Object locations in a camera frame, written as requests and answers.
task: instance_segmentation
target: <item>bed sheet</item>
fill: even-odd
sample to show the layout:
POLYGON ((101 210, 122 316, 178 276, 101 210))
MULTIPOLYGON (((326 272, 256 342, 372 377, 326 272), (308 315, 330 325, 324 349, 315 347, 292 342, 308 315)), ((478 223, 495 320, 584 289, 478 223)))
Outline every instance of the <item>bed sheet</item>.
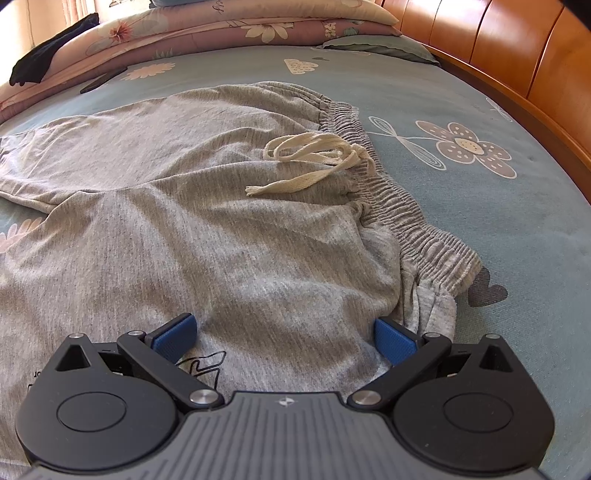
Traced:
MULTIPOLYGON (((591 468, 591 207, 524 128, 461 80, 436 66, 367 52, 234 48, 135 65, 84 95, 83 85, 65 90, 2 124, 0 134, 198 87, 263 80, 357 106, 384 167, 427 221, 479 253, 485 267, 457 298, 455 340, 505 337, 556 417, 543 470, 581 478, 591 468)), ((30 226, 37 217, 44 215, 3 200, 0 241, 12 238, 14 223, 30 219, 30 226)))

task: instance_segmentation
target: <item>metal screw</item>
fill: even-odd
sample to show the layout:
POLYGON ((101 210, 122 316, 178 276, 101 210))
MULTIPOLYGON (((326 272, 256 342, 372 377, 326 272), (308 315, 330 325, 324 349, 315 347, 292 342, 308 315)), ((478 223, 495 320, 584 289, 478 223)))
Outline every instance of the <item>metal screw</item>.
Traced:
POLYGON ((373 390, 359 390, 353 394, 351 399, 357 405, 377 405, 382 400, 382 395, 373 390))
POLYGON ((215 390, 203 388, 202 390, 195 390, 189 395, 189 400, 197 405, 211 405, 217 402, 219 394, 215 390))

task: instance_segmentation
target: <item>gray sweatpants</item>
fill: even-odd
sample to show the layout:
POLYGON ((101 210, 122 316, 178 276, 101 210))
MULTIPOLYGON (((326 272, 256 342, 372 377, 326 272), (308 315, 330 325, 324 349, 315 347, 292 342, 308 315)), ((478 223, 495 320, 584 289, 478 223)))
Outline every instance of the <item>gray sweatpants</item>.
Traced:
POLYGON ((327 131, 375 158, 356 111, 296 85, 232 85, 75 116, 1 139, 0 196, 48 218, 0 254, 0 476, 24 461, 19 403, 70 332, 114 341, 181 312, 187 362, 234 390, 349 394, 388 365, 376 317, 452 336, 480 267, 426 224, 378 164, 301 192, 246 197, 319 164, 263 161, 275 137, 327 131))

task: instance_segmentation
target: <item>black phone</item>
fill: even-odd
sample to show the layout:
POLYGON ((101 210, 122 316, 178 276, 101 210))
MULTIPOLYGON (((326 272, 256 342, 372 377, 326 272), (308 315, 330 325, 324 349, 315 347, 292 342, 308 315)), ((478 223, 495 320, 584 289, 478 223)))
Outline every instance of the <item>black phone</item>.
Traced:
POLYGON ((113 70, 112 72, 105 73, 102 77, 98 77, 94 82, 86 85, 80 93, 91 92, 95 88, 100 87, 104 83, 107 83, 111 78, 117 77, 118 74, 123 73, 127 70, 127 67, 121 67, 120 69, 113 70))

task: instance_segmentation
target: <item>pillow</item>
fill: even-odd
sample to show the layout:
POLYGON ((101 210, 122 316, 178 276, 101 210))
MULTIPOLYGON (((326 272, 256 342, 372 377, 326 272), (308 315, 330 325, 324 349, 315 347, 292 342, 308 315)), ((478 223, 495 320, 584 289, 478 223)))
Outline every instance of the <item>pillow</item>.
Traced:
POLYGON ((439 65, 439 62, 422 43, 404 35, 399 37, 392 35, 351 35, 326 41, 319 48, 369 51, 399 59, 439 65))

